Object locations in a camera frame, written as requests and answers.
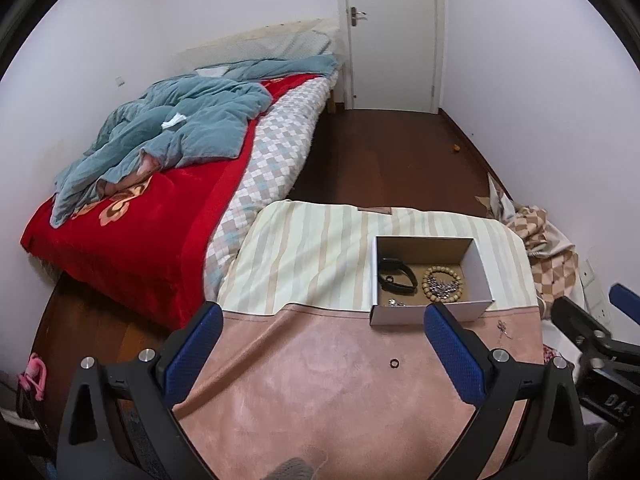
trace white door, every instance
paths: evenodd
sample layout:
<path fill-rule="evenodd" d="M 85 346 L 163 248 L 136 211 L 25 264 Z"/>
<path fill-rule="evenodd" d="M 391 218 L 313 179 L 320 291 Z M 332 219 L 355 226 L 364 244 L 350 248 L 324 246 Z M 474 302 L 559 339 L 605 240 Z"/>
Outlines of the white door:
<path fill-rule="evenodd" d="M 435 2 L 347 0 L 354 108 L 433 110 Z"/>

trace checkered mattress cover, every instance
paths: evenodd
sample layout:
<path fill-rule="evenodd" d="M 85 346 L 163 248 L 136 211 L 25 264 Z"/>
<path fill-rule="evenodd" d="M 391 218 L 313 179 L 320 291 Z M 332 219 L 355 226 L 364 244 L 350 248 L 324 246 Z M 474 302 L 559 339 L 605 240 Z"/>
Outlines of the checkered mattress cover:
<path fill-rule="evenodd" d="M 338 71 L 329 78 L 311 79 L 289 90 L 258 122 L 251 159 L 240 186 L 207 245 L 203 275 L 207 301 L 216 300 L 220 283 L 258 213 L 289 194 L 337 79 Z"/>

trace door frame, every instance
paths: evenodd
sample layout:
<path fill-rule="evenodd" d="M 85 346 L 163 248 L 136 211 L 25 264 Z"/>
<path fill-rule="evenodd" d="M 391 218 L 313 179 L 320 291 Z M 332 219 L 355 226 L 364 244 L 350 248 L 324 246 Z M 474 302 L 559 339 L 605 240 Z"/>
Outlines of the door frame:
<path fill-rule="evenodd" d="M 444 49 L 446 37 L 446 4 L 447 0 L 435 0 L 435 24 L 436 45 L 433 70 L 433 99 L 431 100 L 431 113 L 437 114 L 440 107 L 442 92 L 442 71 L 444 65 Z M 344 91 L 344 107 L 347 110 L 353 108 L 353 69 L 351 63 L 351 25 L 349 24 L 349 0 L 338 0 L 338 23 L 340 25 L 340 51 L 339 57 L 343 63 L 342 78 Z"/>

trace brown checkered cloth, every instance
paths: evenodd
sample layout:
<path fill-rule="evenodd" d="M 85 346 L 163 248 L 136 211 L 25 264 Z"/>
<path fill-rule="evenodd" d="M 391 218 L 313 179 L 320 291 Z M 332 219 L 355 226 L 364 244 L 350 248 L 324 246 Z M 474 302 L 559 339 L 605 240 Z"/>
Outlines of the brown checkered cloth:
<path fill-rule="evenodd" d="M 478 200 L 495 218 L 524 242 L 536 286 L 540 316 L 548 319 L 554 300 L 568 296 L 576 283 L 578 254 L 575 246 L 546 220 L 546 211 L 513 203 L 489 177 L 491 196 Z"/>

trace cardboard box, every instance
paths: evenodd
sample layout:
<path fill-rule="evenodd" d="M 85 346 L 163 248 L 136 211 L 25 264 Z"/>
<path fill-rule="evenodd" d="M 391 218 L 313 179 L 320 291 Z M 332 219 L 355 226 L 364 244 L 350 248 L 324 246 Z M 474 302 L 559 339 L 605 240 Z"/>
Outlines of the cardboard box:
<path fill-rule="evenodd" d="M 422 325 L 424 309 L 431 304 L 422 290 L 422 276 L 428 267 L 446 266 L 462 275 L 462 297 L 447 308 L 458 321 L 473 321 L 494 302 L 484 272 L 478 246 L 473 238 L 377 236 L 371 241 L 371 326 Z M 378 283 L 378 260 L 400 258 L 415 273 L 418 291 L 413 295 L 394 294 L 382 290 Z M 391 274 L 399 283 L 410 284 L 409 279 L 398 272 Z M 406 306 L 390 306 L 388 300 L 405 303 Z"/>

